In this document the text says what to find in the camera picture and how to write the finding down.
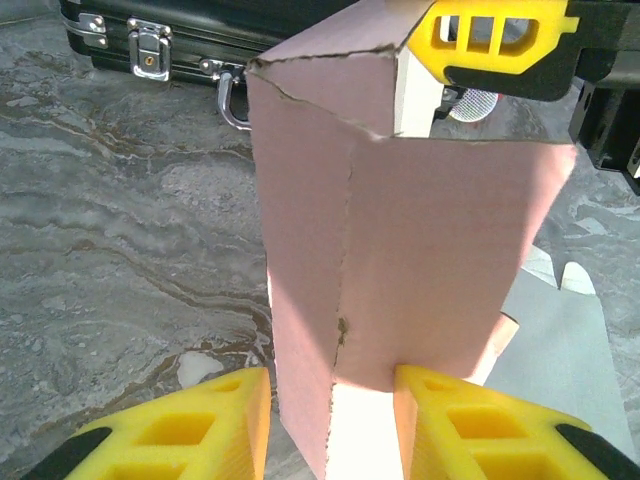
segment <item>metal latch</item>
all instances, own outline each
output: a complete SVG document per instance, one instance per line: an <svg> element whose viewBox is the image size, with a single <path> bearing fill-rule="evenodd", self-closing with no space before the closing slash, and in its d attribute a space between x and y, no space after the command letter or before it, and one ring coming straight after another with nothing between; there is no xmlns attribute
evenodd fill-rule
<svg viewBox="0 0 640 480"><path fill-rule="evenodd" d="M88 47L108 48L107 36L105 35L107 28L104 18L100 15L81 13L78 15L78 21L74 22L62 14L62 23L68 32L80 35Z"/></svg>
<svg viewBox="0 0 640 480"><path fill-rule="evenodd" d="M211 80L214 82L218 82L217 103L222 118L238 130L251 130L251 124L248 121L240 120L231 111L231 89L234 85L245 80L244 67L235 63L205 58L200 61L200 71L211 76Z"/></svg>
<svg viewBox="0 0 640 480"><path fill-rule="evenodd" d="M131 72L136 77L166 82L171 76L171 27L127 20Z"/></svg>

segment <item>pink cardboard box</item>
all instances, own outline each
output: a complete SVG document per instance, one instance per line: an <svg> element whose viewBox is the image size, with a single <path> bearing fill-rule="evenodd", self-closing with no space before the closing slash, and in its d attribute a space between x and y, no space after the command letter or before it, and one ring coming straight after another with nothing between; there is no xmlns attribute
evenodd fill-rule
<svg viewBox="0 0 640 480"><path fill-rule="evenodd" d="M319 479L402 478L395 365L486 379L574 163L568 145L420 138L404 45L427 7L363 0L249 68L280 413Z"/></svg>

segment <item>gray marble surface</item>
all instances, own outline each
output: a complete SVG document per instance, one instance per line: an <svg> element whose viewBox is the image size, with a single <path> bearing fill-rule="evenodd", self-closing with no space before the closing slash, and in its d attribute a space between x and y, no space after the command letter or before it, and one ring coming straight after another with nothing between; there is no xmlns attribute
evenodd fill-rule
<svg viewBox="0 0 640 480"><path fill-rule="evenodd" d="M215 359L205 378L273 363L249 136L223 124L212 89L86 68L47 2L29 15L12 2L0 7L3 479L79 425L180 388L189 358ZM477 128L437 132L566 140L576 95L505 99ZM625 182L581 152L536 242L591 274L640 449L638 222ZM272 437L267 478L311 479L275 414Z"/></svg>

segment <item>briefcase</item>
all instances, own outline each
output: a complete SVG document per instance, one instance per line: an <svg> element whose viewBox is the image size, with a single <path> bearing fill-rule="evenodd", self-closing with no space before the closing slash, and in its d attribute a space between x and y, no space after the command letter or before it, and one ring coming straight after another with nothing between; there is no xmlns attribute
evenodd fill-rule
<svg viewBox="0 0 640 480"><path fill-rule="evenodd" d="M167 82L217 84L232 126L232 88L247 61L357 0L60 0L69 44L99 69Z"/></svg>

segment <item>white paper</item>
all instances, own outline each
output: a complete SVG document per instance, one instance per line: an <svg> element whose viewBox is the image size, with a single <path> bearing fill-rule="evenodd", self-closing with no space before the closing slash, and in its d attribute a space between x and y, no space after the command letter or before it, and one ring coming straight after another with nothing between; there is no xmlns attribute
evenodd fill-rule
<svg viewBox="0 0 640 480"><path fill-rule="evenodd" d="M558 289L537 270L521 270L509 292L503 312L520 329L485 386L580 418L635 460L600 300L573 291L593 291L588 275L572 264Z"/></svg>

